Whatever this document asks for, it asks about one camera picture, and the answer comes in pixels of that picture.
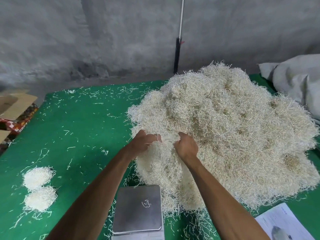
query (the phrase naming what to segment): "cardboard box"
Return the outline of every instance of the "cardboard box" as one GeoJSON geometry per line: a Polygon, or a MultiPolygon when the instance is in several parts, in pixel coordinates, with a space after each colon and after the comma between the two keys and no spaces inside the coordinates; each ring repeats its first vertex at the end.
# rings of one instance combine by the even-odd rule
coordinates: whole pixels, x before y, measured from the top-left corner
{"type": "Polygon", "coordinates": [[[20,133],[38,110],[33,103],[37,97],[26,92],[27,90],[6,90],[0,93],[0,143],[10,134],[20,133]]]}

